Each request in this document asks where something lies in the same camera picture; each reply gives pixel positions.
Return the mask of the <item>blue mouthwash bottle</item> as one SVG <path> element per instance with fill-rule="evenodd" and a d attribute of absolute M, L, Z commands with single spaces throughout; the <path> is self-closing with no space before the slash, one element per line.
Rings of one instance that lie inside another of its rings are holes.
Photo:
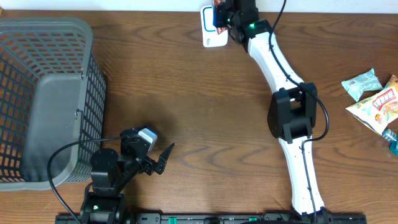
<path fill-rule="evenodd" d="M 397 134 L 390 129 L 386 129 L 382 133 L 382 137 L 389 142 L 389 150 L 396 156 L 398 156 L 397 151 Z"/>

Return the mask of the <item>orange Top chocolate bar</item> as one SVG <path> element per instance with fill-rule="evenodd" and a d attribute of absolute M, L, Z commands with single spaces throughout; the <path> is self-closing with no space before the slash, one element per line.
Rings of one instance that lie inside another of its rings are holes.
<path fill-rule="evenodd" d="M 213 25 L 216 28 L 217 34 L 221 34 L 226 31 L 226 0 L 213 0 Z"/>

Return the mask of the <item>yellow wiper bag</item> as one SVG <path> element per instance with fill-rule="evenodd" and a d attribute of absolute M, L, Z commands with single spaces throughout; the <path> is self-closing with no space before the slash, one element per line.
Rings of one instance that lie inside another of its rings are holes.
<path fill-rule="evenodd" d="M 397 119 L 397 77 L 392 75 L 379 93 L 347 107 L 346 110 L 381 135 L 388 124 Z"/>

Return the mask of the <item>white barcode scanner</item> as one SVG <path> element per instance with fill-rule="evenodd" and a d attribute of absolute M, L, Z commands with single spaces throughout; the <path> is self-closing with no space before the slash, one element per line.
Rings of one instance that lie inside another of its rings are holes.
<path fill-rule="evenodd" d="M 217 33 L 213 25 L 212 5 L 203 6 L 200 10 L 203 46 L 206 48 L 222 47 L 228 43 L 228 33 Z"/>

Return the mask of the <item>grey plastic basket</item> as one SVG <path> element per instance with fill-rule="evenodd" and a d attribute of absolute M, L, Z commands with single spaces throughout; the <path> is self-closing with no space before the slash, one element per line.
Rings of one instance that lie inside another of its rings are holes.
<path fill-rule="evenodd" d="M 106 82 L 83 20 L 1 20 L 1 190 L 89 179 Z"/>

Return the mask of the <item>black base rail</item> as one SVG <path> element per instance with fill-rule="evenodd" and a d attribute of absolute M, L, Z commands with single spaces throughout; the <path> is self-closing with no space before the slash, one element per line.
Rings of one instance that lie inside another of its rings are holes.
<path fill-rule="evenodd" d="M 137 213 L 123 220 L 135 224 L 234 224 L 234 223 L 313 223 L 311 215 L 302 217 L 291 213 L 270 212 L 262 215 L 161 215 L 158 213 Z M 317 213 L 317 223 L 366 224 L 365 215 L 332 214 L 326 210 Z"/>

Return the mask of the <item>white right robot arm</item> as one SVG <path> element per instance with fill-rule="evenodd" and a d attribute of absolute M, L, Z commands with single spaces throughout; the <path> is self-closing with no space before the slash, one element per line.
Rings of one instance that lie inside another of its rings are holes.
<path fill-rule="evenodd" d="M 266 78 L 272 92 L 267 123 L 287 161 L 292 208 L 300 221 L 316 223 L 324 207 L 312 161 L 313 128 L 321 105 L 317 88 L 292 70 L 277 44 L 276 25 L 260 19 L 255 1 L 213 1 L 212 8 L 216 30 L 242 45 Z"/>

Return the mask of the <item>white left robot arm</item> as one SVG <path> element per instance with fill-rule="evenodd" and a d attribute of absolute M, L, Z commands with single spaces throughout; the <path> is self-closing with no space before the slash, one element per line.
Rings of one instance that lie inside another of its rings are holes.
<path fill-rule="evenodd" d="M 134 223 L 134 215 L 125 206 L 123 189 L 138 174 L 162 174 L 175 146 L 172 143 L 155 161 L 147 155 L 157 141 L 157 135 L 150 129 L 126 129 L 119 139 L 120 153 L 103 148 L 90 159 L 93 190 L 85 190 L 81 223 Z"/>

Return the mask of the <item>teal wet wipes pack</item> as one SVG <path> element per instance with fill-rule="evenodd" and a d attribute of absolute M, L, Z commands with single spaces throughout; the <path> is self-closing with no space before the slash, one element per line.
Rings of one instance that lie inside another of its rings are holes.
<path fill-rule="evenodd" d="M 342 81 L 341 84 L 355 102 L 360 100 L 365 91 L 377 91 L 383 89 L 373 68 L 354 78 Z"/>

